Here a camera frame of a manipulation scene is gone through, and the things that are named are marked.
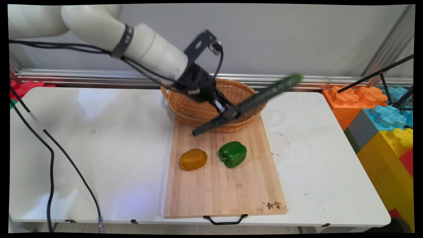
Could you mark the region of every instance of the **bamboo cutting board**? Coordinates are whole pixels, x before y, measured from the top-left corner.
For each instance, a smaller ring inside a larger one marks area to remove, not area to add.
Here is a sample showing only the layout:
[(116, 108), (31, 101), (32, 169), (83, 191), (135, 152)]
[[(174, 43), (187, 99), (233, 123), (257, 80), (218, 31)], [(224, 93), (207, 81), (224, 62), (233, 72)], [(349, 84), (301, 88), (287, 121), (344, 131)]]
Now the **bamboo cutting board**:
[[(175, 119), (165, 218), (285, 214), (282, 188), (261, 115), (235, 133), (208, 131), (189, 136), (194, 127)], [(218, 151), (231, 141), (247, 147), (247, 157), (229, 169)], [(179, 167), (179, 158), (190, 149), (207, 153), (205, 166), (191, 171)]]

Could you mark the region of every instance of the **cutting board handle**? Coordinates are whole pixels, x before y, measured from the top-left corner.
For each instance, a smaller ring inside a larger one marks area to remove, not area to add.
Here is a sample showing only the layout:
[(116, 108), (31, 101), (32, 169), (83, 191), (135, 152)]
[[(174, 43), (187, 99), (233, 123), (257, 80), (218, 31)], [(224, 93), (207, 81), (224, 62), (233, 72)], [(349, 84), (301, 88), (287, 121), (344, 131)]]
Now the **cutting board handle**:
[(235, 222), (214, 222), (210, 216), (203, 216), (204, 219), (209, 220), (213, 225), (236, 225), (239, 224), (244, 218), (248, 217), (248, 214), (241, 215), (238, 221)]

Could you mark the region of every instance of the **white wall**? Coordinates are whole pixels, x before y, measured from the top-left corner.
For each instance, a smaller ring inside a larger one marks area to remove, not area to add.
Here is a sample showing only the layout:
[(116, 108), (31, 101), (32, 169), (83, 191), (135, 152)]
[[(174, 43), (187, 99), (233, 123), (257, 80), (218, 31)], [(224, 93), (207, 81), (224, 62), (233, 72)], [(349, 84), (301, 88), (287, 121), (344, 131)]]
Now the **white wall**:
[[(408, 43), (402, 54), (398, 57), (396, 61), (399, 61), (409, 55), (414, 54), (414, 37)], [(411, 59), (403, 64), (398, 65), (397, 67), (390, 69), (385, 73), (386, 77), (413, 77), (414, 70), (414, 59)]]
[[(125, 4), (121, 21), (144, 22), (183, 50), (209, 29), (223, 43), (221, 73), (360, 76), (406, 5)], [(72, 33), (36, 39), (81, 42)], [(105, 55), (11, 46), (23, 67), (132, 70)], [(213, 72), (218, 58), (197, 61)]]

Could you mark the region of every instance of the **yellow toy block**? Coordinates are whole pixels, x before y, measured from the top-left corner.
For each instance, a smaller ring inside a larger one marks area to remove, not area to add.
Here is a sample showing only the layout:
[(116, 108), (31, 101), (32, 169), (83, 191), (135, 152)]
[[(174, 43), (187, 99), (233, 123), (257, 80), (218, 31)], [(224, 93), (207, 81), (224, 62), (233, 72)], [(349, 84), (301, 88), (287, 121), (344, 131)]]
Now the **yellow toy block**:
[(376, 175), (389, 202), (414, 232), (414, 182), (400, 160), (392, 162)]
[(369, 170), (378, 174), (388, 167), (393, 161), (398, 160), (398, 156), (387, 140), (381, 134), (381, 131), (367, 142), (365, 146), (357, 153), (357, 157), (363, 163), (366, 160)]
[(395, 206), (389, 200), (388, 195), (386, 194), (385, 190), (383, 189), (382, 185), (376, 178), (376, 174), (371, 170), (369, 166), (369, 161), (366, 158), (360, 156), (360, 152), (357, 154), (358, 159), (360, 160), (361, 164), (363, 165), (364, 170), (366, 171), (367, 175), (369, 176), (370, 181), (372, 182), (376, 192), (379, 194), (380, 199), (382, 200), (383, 204), (386, 207), (386, 210), (390, 211), (395, 209)]
[(393, 131), (381, 131), (380, 133), (398, 158), (413, 148), (413, 129), (401, 130), (396, 128)]

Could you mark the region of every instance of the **floor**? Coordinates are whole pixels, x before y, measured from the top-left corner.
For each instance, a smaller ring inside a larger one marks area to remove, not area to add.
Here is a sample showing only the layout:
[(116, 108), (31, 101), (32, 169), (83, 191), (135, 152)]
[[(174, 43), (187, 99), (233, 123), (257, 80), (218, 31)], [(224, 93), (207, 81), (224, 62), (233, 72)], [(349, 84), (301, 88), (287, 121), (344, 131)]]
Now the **floor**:
[[(279, 226), (214, 226), (214, 225), (149, 225), (105, 224), (106, 233), (161, 234), (161, 235), (268, 235), (299, 234), (298, 227)], [(94, 223), (59, 223), (55, 232), (97, 233)]]

